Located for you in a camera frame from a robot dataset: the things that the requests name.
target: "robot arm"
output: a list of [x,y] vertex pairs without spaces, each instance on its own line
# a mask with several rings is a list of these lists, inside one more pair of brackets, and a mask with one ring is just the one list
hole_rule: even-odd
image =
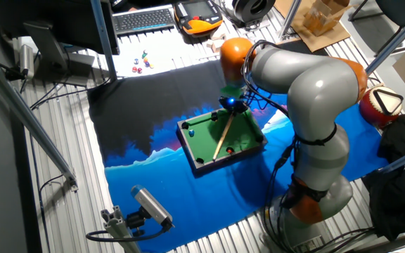
[[[230,50],[221,48],[223,67],[227,60],[223,57]],[[251,77],[265,91],[288,95],[289,118],[300,141],[288,194],[296,198],[289,207],[291,213],[305,224],[333,216],[352,197],[348,180],[340,174],[348,160],[349,141],[334,120],[363,96],[364,69],[349,60],[266,46],[252,62]]]

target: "table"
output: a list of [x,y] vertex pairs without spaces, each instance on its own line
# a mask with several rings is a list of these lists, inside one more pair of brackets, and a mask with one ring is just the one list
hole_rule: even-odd
[[[240,34],[226,21],[223,24],[231,36],[245,37],[249,39],[266,39],[278,42],[278,34],[284,22],[282,16],[275,8],[267,14],[270,26],[260,31],[249,34]],[[166,71],[194,65],[209,60],[216,60],[212,50],[204,45],[199,39],[194,39],[188,45],[181,41],[181,35],[174,30],[164,30],[154,33],[143,33],[139,35],[122,37],[119,40],[121,55],[115,56],[115,67],[118,75],[126,73],[127,76],[135,76],[131,69],[131,52],[143,50],[147,44],[154,44],[161,41],[161,47],[171,45],[167,57],[161,58],[163,67],[158,67],[154,71]],[[330,56],[346,58],[361,63],[364,67],[368,65],[366,58],[357,47],[353,38],[340,41],[326,48]],[[89,80],[89,87],[94,87],[101,83],[101,75],[107,77],[107,63],[103,56],[89,50],[78,53],[95,56],[94,66],[98,70],[94,71],[94,78]],[[378,84],[370,81],[368,86]],[[28,105],[33,104],[41,98],[53,84],[40,84],[38,86],[28,85],[26,92],[22,95]],[[82,87],[59,85],[56,88],[58,95],[81,91]],[[35,116],[45,128],[47,134],[64,154],[68,164],[73,167],[73,172],[77,176],[79,190],[76,193],[69,191],[63,179],[58,179],[57,183],[46,186],[42,192],[42,199],[45,204],[46,227],[39,216],[39,227],[44,251],[47,252],[46,231],[49,235],[49,242],[52,252],[121,252],[122,249],[117,244],[100,244],[89,242],[85,239],[85,233],[103,229],[103,221],[100,211],[102,209],[112,210],[111,200],[108,193],[107,182],[105,181],[102,157],[99,152],[98,142],[93,128],[93,123],[89,118],[89,104],[86,93],[76,93],[64,96],[58,100],[51,100],[34,111]],[[33,178],[33,186],[37,187],[35,175],[38,175],[42,184],[48,179],[60,175],[51,160],[48,159],[44,151],[36,141],[32,141],[27,133],[27,146],[30,157],[30,167]],[[371,225],[368,213],[368,192],[360,180],[352,183],[354,190],[353,200],[339,214],[324,221],[321,226],[323,233],[316,239],[316,244],[328,241],[350,230],[367,228]],[[39,210],[39,196],[34,193]],[[260,215],[253,213],[232,226],[224,228],[205,238],[188,243],[176,248],[172,252],[278,252],[276,248],[267,249],[262,240],[262,225],[259,222]]]

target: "computer monitor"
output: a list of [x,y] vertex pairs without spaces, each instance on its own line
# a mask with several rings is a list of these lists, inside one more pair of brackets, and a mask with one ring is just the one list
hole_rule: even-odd
[[[101,0],[112,54],[120,54],[109,0]],[[0,28],[10,37],[31,36],[41,61],[34,78],[85,84],[93,56],[65,53],[70,44],[104,53],[90,0],[0,0]]]

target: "power cable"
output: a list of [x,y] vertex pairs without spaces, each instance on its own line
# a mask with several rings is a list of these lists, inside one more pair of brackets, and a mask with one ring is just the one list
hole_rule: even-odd
[[162,230],[160,230],[159,232],[157,232],[153,235],[139,236],[136,238],[99,238],[96,236],[92,236],[92,235],[107,234],[107,233],[109,233],[107,231],[90,232],[90,233],[86,234],[85,237],[94,242],[138,242],[138,241],[142,241],[142,240],[150,240],[150,239],[156,238],[157,236],[162,235],[163,233],[167,232],[170,228],[171,228],[171,225],[164,226],[162,228]]
[[263,100],[265,100],[267,103],[269,103],[271,106],[277,108],[278,110],[280,110],[286,117],[288,117],[288,111],[283,108],[281,105],[279,105],[278,103],[272,101],[270,98],[267,98],[266,96],[263,96],[260,92],[258,92],[258,90],[256,90],[253,85],[250,82],[250,66],[251,66],[251,56],[254,53],[254,51],[256,50],[257,47],[262,46],[262,45],[267,45],[267,46],[273,46],[277,48],[277,45],[275,45],[272,42],[269,41],[265,41],[263,39],[259,40],[258,42],[256,42],[248,51],[246,57],[245,57],[245,62],[243,63],[242,67],[241,67],[241,74],[243,76],[243,79],[245,80],[246,86],[248,87],[248,90],[253,92],[255,95],[259,96],[260,98],[262,98]]
[[[110,80],[108,79],[108,80],[106,80],[105,82],[103,82],[102,84],[99,84],[98,86],[106,85],[109,81],[110,81]],[[65,94],[61,94],[61,95],[57,95],[57,96],[52,96],[52,97],[50,97],[50,98],[46,98],[46,99],[40,101],[41,99],[45,98],[46,95],[48,95],[48,93],[47,93],[45,96],[43,96],[42,98],[40,98],[35,104],[31,105],[31,110],[37,109],[40,105],[43,105],[43,104],[44,104],[46,101],[48,101],[48,100],[51,100],[51,99],[54,99],[54,98],[61,98],[61,97],[63,97],[63,96],[68,96],[68,95],[72,95],[72,94],[76,94],[76,93],[80,93],[80,92],[84,92],[84,91],[89,91],[89,90],[91,90],[91,89],[85,88],[85,89],[83,89],[83,90],[81,90],[81,91],[73,91],[73,92],[69,92],[69,93],[65,93]]]
[[[40,54],[40,50],[38,50],[38,51],[37,51],[37,54],[35,55],[34,63],[35,63],[35,61],[37,60],[37,57],[39,57],[39,54]],[[23,82],[22,85],[21,85],[20,94],[22,94],[23,91],[25,90],[26,81],[27,81],[27,78],[24,80],[24,82]]]
[[377,79],[377,78],[374,78],[374,77],[368,77],[370,80],[374,80],[374,81],[377,81],[377,82],[381,82],[379,79]]
[[346,242],[342,243],[341,245],[337,246],[335,249],[332,249],[331,251],[329,251],[329,253],[335,253],[337,251],[339,251],[340,249],[342,249],[343,247],[347,246],[349,243],[351,243],[353,240],[359,238],[360,236],[368,233],[369,231],[364,231],[362,233],[359,233],[355,236],[352,236],[351,238],[349,238]]
[[[32,160],[34,161],[35,179],[36,179],[37,187],[38,187],[38,185],[40,184],[40,180],[39,180],[39,170],[38,170],[38,166],[37,166],[37,159],[35,157],[34,139],[32,137],[32,134],[29,134],[29,137],[30,137],[31,150],[32,150]],[[41,194],[39,194],[39,203],[40,203],[41,221],[43,223],[43,229],[45,230],[46,246],[48,246],[48,252],[51,253],[51,248],[49,247],[48,229],[46,228],[45,211],[44,211],[44,207],[43,207],[43,200],[41,198]]]
[[68,63],[67,63],[67,66],[68,66],[68,71],[70,71],[70,63],[71,63],[71,60],[70,60],[70,55],[68,54],[67,47],[68,47],[68,46],[63,46],[63,50],[64,50],[64,51],[65,51],[65,53],[67,54],[67,57],[68,57]]
[[350,231],[350,232],[343,233],[343,234],[337,236],[336,238],[330,240],[330,241],[327,242],[326,244],[324,244],[324,245],[322,245],[322,246],[320,246],[320,247],[317,247],[316,249],[311,250],[309,253],[318,252],[318,251],[324,249],[325,247],[327,247],[327,246],[328,246],[329,244],[331,244],[332,242],[335,242],[336,240],[338,240],[338,239],[340,239],[340,238],[343,238],[343,237],[345,237],[346,235],[350,235],[350,234],[358,233],[358,232],[368,232],[368,231],[372,231],[373,229],[374,229],[374,227],[370,227],[370,228],[360,228],[360,229],[356,229],[356,230],[354,230],[354,231]]
[[62,176],[63,176],[63,174],[61,174],[60,176],[54,177],[54,178],[49,179],[48,181],[46,181],[46,182],[40,187],[39,194],[41,193],[41,190],[43,190],[43,188],[44,188],[49,182],[51,182],[52,180],[56,180],[56,179],[58,179],[58,178],[60,178],[60,177],[62,177]]
[[37,102],[35,102],[35,103],[33,103],[33,104],[31,105],[31,110],[35,109],[36,106],[37,106],[37,104],[40,103],[40,101],[41,101],[42,99],[44,99],[44,98],[47,97],[51,92],[53,92],[53,90],[57,87],[58,84],[53,83],[53,85],[54,85],[54,87],[53,87],[52,89],[50,89],[48,92],[46,92],[46,94],[44,94],[39,100],[37,100]]

